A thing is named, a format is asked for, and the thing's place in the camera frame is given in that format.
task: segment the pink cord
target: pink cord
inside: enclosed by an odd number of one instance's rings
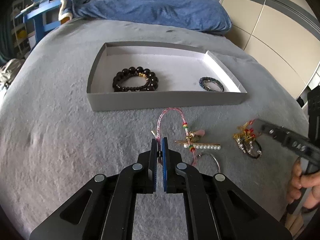
[[[183,112],[182,112],[179,108],[169,107],[169,108],[165,109],[165,110],[161,113],[161,115],[159,116],[158,123],[157,123],[157,135],[156,135],[156,140],[157,140],[157,142],[158,142],[158,147],[159,147],[159,149],[161,149],[161,144],[160,144],[160,123],[161,123],[161,119],[162,119],[162,117],[164,116],[164,114],[165,114],[166,112],[168,112],[169,110],[176,110],[176,111],[178,111],[178,112],[181,114],[181,118],[182,118],[182,121],[183,121],[183,127],[185,128],[186,136],[187,136],[187,141],[188,141],[188,144],[189,144],[189,149],[190,149],[190,151],[192,152],[192,155],[193,155],[192,165],[195,166],[195,165],[196,165],[196,162],[197,162],[196,150],[195,150],[195,148],[193,147],[190,139],[188,138],[188,136],[189,136],[188,125],[187,125],[186,119],[184,118]]]

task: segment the gray box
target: gray box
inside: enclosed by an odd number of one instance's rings
[[[158,89],[114,92],[112,82],[116,73],[131,66],[155,72],[159,78]],[[204,76],[218,79],[225,91],[203,90],[199,79]],[[134,77],[126,82],[126,86],[140,86],[145,80]],[[238,79],[210,51],[162,42],[105,43],[93,62],[87,84],[93,111],[235,105],[246,96]]]

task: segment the human hand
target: human hand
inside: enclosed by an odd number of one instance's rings
[[[299,199],[301,197],[300,189],[302,187],[312,187],[312,190],[303,205],[304,207],[311,209],[320,202],[320,171],[310,175],[301,175],[301,173],[300,158],[298,158],[292,167],[291,179],[287,189],[287,201],[291,204],[294,200]]]

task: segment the blue beaded bracelet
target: blue beaded bracelet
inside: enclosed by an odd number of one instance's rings
[[[221,84],[221,82],[219,80],[215,79],[215,78],[212,78],[212,77],[202,77],[202,78],[200,78],[200,80],[199,80],[200,87],[202,87],[204,90],[207,90],[207,91],[219,92],[219,91],[213,90],[209,86],[207,86],[205,84],[207,82],[212,82],[212,83],[216,84],[221,89],[220,92],[224,92],[224,87]]]

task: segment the bed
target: bed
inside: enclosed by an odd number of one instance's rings
[[[192,130],[205,129],[222,171],[276,219],[287,205],[286,184],[296,156],[268,137],[262,157],[242,154],[232,139],[236,126],[259,117],[302,135],[308,121],[298,103],[271,74],[223,36],[177,27],[113,20],[74,19],[45,36],[27,58],[0,109],[0,205],[19,233],[31,231],[97,173],[110,176],[149,150],[151,130],[163,109],[93,112],[86,97],[92,62],[105,42],[159,41],[212,51],[242,83],[240,105],[185,107]],[[169,147],[192,156],[179,115],[169,112],[161,133]],[[200,172],[214,175],[209,156]],[[166,195],[158,166],[157,191],[138,195],[133,239],[187,239],[182,195]]]

